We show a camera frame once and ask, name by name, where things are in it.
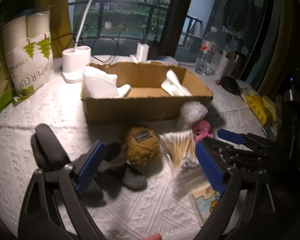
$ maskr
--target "blue gripper pad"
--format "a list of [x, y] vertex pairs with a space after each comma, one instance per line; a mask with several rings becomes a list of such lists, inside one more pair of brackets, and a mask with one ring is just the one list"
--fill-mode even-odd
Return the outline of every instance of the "blue gripper pad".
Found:
[[229, 142], [233, 142], [236, 144], [245, 144], [246, 140], [241, 134], [237, 134], [234, 132], [230, 132], [227, 130], [220, 129], [218, 131], [218, 136], [221, 139], [227, 140]]
[[75, 173], [77, 173], [77, 185], [75, 187], [75, 190], [78, 193], [84, 192], [89, 187], [96, 172], [99, 169], [102, 160], [105, 158], [105, 155], [106, 146], [104, 142], [97, 140], [87, 153], [87, 160], [82, 165], [82, 167], [76, 166], [76, 169], [74, 171]]
[[195, 155], [211, 187], [222, 195], [226, 190], [224, 186], [224, 174], [214, 160], [212, 150], [204, 142], [198, 142], [195, 145]]

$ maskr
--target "pink plush toy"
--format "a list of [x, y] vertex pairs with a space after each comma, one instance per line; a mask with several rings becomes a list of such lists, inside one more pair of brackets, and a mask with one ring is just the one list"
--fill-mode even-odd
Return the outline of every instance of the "pink plush toy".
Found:
[[208, 123], [208, 121], [206, 120], [200, 121], [198, 125], [192, 128], [194, 141], [197, 143], [198, 141], [201, 141], [203, 138], [207, 136], [213, 138], [213, 135], [212, 133], [209, 133], [209, 130], [210, 130], [210, 124]]

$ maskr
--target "open cardboard box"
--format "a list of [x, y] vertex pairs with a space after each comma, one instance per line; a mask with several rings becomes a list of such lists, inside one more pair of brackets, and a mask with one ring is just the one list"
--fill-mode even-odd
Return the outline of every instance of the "open cardboard box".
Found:
[[[108, 74], [118, 75], [117, 86], [129, 84], [131, 91], [125, 98], [93, 99], [82, 91], [83, 108], [87, 123], [111, 124], [118, 122], [155, 121], [175, 119], [185, 102], [199, 101], [207, 104], [212, 91], [199, 77], [185, 68], [165, 66], [160, 63], [135, 64], [118, 62], [115, 65], [91, 64]], [[172, 97], [161, 88], [166, 73], [172, 69], [191, 97]]]

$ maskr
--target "brown plush toy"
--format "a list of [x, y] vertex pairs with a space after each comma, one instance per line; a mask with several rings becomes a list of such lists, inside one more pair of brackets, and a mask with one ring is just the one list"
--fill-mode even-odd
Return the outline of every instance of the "brown plush toy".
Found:
[[146, 126], [132, 127], [125, 136], [126, 154], [132, 165], [146, 164], [159, 154], [159, 138]]

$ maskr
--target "clear plastic bottle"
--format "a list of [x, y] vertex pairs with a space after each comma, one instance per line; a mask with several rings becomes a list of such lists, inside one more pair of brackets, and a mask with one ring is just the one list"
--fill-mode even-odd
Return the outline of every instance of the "clear plastic bottle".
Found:
[[211, 27], [202, 39], [202, 45], [199, 50], [197, 60], [195, 62], [195, 71], [198, 74], [213, 75], [216, 71], [216, 66], [211, 64], [212, 58], [217, 50], [217, 44], [215, 42], [215, 34], [218, 32], [216, 27]]

